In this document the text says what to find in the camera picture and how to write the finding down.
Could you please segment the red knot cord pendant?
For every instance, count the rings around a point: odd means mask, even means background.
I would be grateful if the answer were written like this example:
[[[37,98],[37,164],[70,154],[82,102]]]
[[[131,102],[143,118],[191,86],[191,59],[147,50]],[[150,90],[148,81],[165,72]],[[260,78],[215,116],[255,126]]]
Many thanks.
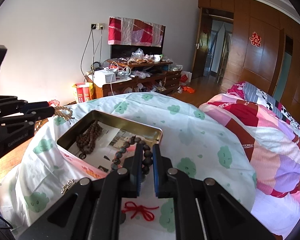
[[[133,201],[125,202],[123,209],[121,212],[123,214],[131,212],[132,215],[130,216],[131,219],[134,219],[137,215],[142,215],[145,221],[152,222],[155,220],[155,214],[153,213],[154,210],[157,210],[159,206],[155,207],[148,207],[141,204],[136,204]]]

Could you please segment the pink tin box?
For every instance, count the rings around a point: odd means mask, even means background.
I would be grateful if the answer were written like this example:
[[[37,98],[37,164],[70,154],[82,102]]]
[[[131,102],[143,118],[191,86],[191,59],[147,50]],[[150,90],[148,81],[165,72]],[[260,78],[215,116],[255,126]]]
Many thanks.
[[[77,138],[87,133],[95,121],[101,127],[101,134],[96,137],[93,151],[83,154],[77,145]],[[71,165],[93,178],[101,179],[110,172],[115,153],[129,138],[139,137],[153,146],[161,141],[162,134],[160,128],[93,110],[57,140],[57,147]]]

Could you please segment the wooden bedroom door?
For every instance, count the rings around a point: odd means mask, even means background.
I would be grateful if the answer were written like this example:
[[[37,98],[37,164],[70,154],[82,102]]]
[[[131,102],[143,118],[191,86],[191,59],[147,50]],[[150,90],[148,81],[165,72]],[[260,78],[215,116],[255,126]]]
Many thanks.
[[[209,51],[209,39],[212,29],[212,17],[206,8],[200,9],[198,33],[192,66],[192,79],[202,77]]]

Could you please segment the papers inside tin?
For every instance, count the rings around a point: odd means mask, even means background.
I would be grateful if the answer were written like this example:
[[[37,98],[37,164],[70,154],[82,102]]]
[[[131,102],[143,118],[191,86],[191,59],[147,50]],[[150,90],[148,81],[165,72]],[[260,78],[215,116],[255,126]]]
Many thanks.
[[[140,138],[149,147],[158,142],[154,136],[144,137],[101,122],[96,127],[100,130],[96,135],[88,128],[64,153],[66,160],[95,178],[105,177],[111,171],[114,159],[119,159],[118,166],[121,167],[126,158],[134,155],[136,144],[125,148],[132,137]]]

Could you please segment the red yellow carton box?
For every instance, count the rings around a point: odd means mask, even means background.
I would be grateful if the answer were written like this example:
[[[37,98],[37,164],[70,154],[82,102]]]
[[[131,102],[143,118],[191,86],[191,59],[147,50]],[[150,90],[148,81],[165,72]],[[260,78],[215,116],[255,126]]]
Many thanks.
[[[72,86],[77,103],[94,99],[94,85],[90,82],[76,83]]]

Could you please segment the white box on cabinet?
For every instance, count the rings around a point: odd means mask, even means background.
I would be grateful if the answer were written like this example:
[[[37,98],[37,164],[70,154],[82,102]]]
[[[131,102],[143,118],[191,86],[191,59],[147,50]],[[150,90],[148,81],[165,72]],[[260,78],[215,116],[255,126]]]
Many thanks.
[[[93,74],[93,82],[98,87],[102,87],[105,84],[114,83],[116,81],[116,74],[108,70],[97,70]]]

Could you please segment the wooden tv cabinet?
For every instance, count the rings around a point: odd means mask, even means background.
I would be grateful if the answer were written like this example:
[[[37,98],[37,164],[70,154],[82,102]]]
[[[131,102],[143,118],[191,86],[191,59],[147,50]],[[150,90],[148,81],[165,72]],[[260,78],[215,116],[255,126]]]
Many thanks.
[[[132,92],[169,94],[177,91],[181,79],[181,69],[168,61],[130,62],[122,59],[108,59],[104,61],[102,67],[100,70],[114,72],[116,81],[98,87],[93,82],[93,74],[96,70],[88,73],[86,78],[94,84],[95,98]]]

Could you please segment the black television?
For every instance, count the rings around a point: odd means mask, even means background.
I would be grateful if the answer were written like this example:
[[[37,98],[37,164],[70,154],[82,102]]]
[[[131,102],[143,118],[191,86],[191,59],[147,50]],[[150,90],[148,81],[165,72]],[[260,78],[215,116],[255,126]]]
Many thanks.
[[[118,45],[114,44],[110,46],[110,58],[124,58],[130,57],[132,53],[135,53],[138,49],[141,49],[144,55],[160,55],[163,51],[164,39],[165,39],[165,29],[166,27],[163,26],[163,36],[161,41],[160,47],[154,46],[132,46],[132,45]]]

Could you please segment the white mug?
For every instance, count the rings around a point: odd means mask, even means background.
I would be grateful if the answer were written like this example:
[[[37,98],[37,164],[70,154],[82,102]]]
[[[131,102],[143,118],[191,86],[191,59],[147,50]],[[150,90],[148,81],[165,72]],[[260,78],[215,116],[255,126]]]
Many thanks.
[[[154,55],[154,62],[161,62],[162,55]]]

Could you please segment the red patchwork cloth cover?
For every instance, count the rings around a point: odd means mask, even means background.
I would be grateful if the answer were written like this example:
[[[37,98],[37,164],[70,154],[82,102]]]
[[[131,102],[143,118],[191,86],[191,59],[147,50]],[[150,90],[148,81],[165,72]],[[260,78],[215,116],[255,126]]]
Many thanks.
[[[165,26],[133,18],[110,17],[108,44],[161,47]]]

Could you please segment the pink patchwork quilt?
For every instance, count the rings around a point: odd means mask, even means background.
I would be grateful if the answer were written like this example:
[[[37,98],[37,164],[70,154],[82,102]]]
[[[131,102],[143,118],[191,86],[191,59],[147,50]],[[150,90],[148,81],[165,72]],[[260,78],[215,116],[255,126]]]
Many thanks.
[[[233,85],[199,109],[234,133],[254,172],[250,209],[272,233],[300,231],[300,129],[269,108],[267,93]]]

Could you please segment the red double happiness sticker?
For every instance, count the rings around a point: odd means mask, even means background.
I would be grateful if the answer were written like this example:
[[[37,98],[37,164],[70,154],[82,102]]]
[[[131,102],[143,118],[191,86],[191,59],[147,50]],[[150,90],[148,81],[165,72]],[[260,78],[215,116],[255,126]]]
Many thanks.
[[[249,37],[249,40],[253,46],[256,46],[256,47],[261,46],[262,38],[260,35],[257,34],[257,32],[253,31],[252,35]]]

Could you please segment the wooden wardrobe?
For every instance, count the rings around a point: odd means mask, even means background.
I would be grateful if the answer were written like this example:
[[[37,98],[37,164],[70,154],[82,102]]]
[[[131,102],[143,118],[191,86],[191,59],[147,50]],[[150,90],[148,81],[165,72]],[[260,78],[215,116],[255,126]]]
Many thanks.
[[[292,61],[279,101],[300,122],[300,24],[256,0],[198,0],[198,7],[234,15],[230,55],[221,83],[223,92],[235,83],[248,81],[273,94],[286,39],[292,39]],[[253,31],[262,38],[260,47],[250,43]]]

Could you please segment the wall power socket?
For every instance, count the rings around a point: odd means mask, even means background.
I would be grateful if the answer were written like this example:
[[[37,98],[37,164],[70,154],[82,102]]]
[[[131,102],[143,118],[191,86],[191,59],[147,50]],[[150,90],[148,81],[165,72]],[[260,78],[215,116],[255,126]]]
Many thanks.
[[[90,25],[91,30],[103,30],[104,29],[104,24],[103,23],[92,23]]]

